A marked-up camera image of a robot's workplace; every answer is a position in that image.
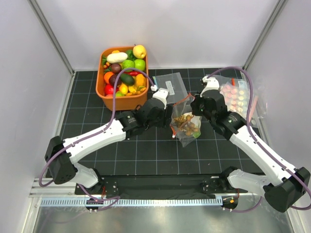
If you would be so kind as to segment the toy cauliflower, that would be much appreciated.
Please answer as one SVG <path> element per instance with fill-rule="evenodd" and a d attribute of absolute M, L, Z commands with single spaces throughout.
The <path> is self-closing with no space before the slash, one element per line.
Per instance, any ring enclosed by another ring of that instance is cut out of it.
<path fill-rule="evenodd" d="M 194 116 L 192 113 L 185 113 L 185 125 L 183 126 L 183 132 L 186 136 L 192 136 L 198 138 L 201 135 L 201 116 Z"/>

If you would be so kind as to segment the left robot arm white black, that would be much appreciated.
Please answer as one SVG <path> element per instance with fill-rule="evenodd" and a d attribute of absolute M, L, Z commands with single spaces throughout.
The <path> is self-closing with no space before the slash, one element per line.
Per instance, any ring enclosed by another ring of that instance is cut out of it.
<path fill-rule="evenodd" d="M 118 114 L 111 122 L 85 134 L 62 140 L 50 140 L 45 160 L 54 184 L 75 182 L 91 194 L 103 189 L 100 174 L 94 168 L 79 164 L 85 156 L 105 146 L 143 134 L 151 127 L 167 128 L 171 122 L 173 106 L 156 98 L 147 100 L 136 109 Z"/>

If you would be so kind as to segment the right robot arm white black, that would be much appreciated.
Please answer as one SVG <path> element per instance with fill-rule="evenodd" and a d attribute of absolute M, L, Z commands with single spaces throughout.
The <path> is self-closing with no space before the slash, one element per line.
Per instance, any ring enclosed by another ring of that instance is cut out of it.
<path fill-rule="evenodd" d="M 308 188 L 310 172 L 287 163 L 255 135 L 241 115 L 227 109 L 218 90 L 196 94 L 190 105 L 195 116 L 204 116 L 216 133 L 240 148 L 264 173 L 263 176 L 254 175 L 229 167 L 219 179 L 222 191 L 231 192 L 236 188 L 252 192 L 282 213 L 295 208 L 294 203 L 311 192 Z"/>

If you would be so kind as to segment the brown toy longan bunch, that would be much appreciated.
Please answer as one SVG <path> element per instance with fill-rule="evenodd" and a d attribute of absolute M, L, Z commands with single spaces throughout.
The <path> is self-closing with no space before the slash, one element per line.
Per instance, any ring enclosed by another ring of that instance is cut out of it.
<path fill-rule="evenodd" d="M 171 123 L 173 137 L 176 137 L 178 133 L 194 137 L 200 131 L 199 123 L 199 118 L 190 114 L 183 114 L 173 118 L 173 122 Z"/>

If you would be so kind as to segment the orange zipper clear bag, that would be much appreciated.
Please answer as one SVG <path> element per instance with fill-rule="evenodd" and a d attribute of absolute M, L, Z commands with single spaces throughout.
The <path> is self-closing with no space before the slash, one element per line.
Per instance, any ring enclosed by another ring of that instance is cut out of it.
<path fill-rule="evenodd" d="M 176 138 L 186 147 L 189 143 L 201 135 L 201 116 L 192 113 L 191 103 L 194 96 L 188 94 L 184 99 L 173 105 L 172 121 L 170 123 L 173 132 L 172 138 Z"/>

